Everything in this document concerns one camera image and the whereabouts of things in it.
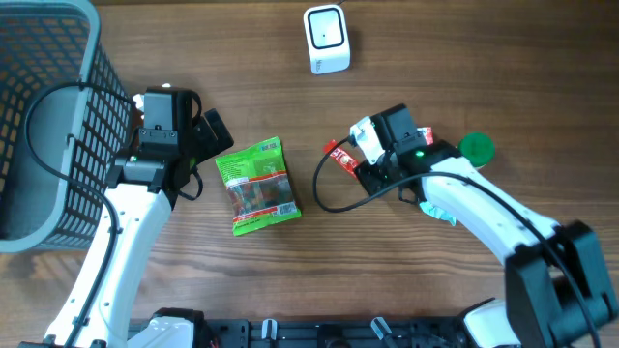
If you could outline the red Nescafe stick sachet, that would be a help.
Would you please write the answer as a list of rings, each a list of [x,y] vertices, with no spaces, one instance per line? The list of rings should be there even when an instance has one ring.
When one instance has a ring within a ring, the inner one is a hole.
[[[346,171],[351,177],[355,178],[355,169],[359,162],[354,159],[348,152],[343,150],[336,140],[332,139],[323,147],[323,153],[330,154],[330,157],[338,164],[340,168]]]

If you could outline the mint green wipes packet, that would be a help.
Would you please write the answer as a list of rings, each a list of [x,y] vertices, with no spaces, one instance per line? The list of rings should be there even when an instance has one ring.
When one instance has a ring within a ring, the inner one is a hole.
[[[457,220],[453,216],[428,201],[421,202],[419,208],[424,214],[432,218],[449,222],[452,226],[457,225]]]

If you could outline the green gummy candy bag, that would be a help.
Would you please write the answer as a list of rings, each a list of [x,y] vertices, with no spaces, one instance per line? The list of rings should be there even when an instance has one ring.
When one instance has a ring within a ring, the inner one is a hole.
[[[278,137],[216,159],[233,210],[233,235],[243,236],[302,215]]]

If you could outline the jar with green lid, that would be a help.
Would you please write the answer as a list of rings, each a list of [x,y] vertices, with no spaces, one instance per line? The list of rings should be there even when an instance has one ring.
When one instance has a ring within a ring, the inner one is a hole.
[[[457,144],[457,148],[476,169],[490,163],[495,156],[494,142],[482,132],[465,135]]]

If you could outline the red small juice carton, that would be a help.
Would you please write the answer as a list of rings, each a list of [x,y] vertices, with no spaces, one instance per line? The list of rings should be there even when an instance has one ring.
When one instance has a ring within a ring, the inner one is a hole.
[[[417,128],[417,131],[424,138],[427,145],[431,145],[434,142],[433,139],[433,131],[431,127],[421,127]]]

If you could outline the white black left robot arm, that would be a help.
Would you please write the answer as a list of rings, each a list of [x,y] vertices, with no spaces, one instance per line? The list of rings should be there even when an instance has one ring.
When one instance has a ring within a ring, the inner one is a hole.
[[[204,111],[195,91],[154,87],[145,121],[112,159],[99,191],[30,157],[43,170],[102,201],[103,210],[74,287],[47,328],[43,347],[209,347],[203,312],[162,308],[129,334],[131,312],[151,249],[197,166],[234,141],[219,113]]]

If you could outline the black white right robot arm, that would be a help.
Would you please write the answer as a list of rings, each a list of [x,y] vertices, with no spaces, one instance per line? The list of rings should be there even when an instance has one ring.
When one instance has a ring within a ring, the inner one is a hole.
[[[356,170],[371,195],[410,189],[455,218],[503,265],[505,298],[465,313],[478,347],[567,347],[618,316],[595,232],[562,225],[518,203],[484,178],[457,147],[428,143],[403,104],[367,116],[349,141],[365,159]]]

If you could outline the white barcode scanner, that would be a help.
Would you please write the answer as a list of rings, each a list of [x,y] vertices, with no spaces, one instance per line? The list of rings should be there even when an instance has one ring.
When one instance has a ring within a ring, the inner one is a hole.
[[[351,48],[341,6],[326,4],[309,8],[303,20],[311,72],[320,75],[347,70]]]

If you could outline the grey plastic mesh basket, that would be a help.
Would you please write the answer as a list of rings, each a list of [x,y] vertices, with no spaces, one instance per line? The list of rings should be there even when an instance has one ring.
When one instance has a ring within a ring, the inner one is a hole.
[[[99,191],[132,131],[130,106],[88,1],[1,4],[1,250],[84,249],[102,203],[30,157]]]

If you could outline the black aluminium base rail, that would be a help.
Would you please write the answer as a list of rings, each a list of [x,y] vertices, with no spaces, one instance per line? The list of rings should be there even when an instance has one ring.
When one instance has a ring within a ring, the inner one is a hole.
[[[383,340],[363,321],[279,321],[277,336],[264,338],[262,323],[247,319],[212,319],[207,322],[214,347],[349,347],[440,348],[474,347],[457,317],[415,317],[389,320],[391,333]]]

